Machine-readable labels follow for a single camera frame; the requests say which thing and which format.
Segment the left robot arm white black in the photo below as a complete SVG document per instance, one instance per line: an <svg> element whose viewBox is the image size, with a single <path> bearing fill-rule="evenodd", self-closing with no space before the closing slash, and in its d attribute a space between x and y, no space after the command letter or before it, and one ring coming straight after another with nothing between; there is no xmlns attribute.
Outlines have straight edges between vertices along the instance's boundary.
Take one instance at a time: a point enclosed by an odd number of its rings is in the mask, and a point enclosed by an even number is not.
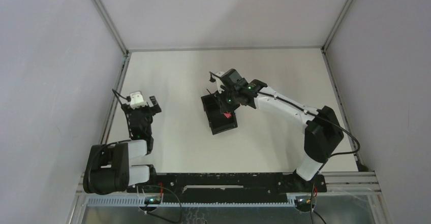
<svg viewBox="0 0 431 224"><path fill-rule="evenodd" d="M90 149L83 177L83 189L88 194L107 195L127 190L139 184L147 192L158 188L159 179L153 175L152 165L134 165L131 160L149 155L153 150L153 117L161 107L156 97L149 98L151 105L140 92L130 95L128 104L121 104L129 138L108 144L93 145Z"/></svg>

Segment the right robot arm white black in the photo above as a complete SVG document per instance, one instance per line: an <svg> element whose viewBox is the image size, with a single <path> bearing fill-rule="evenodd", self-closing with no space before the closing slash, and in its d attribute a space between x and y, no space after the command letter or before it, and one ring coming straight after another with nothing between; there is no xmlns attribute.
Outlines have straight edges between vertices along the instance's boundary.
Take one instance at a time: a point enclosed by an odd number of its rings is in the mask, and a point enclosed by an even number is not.
<svg viewBox="0 0 431 224"><path fill-rule="evenodd" d="M301 130L305 155L294 171L293 180L297 190L308 191L314 185L314 176L344 138L334 110L298 103L260 80L248 82L236 69L210 73L210 81L217 85L214 97L221 114L232 115L240 106L248 106L281 116Z"/></svg>

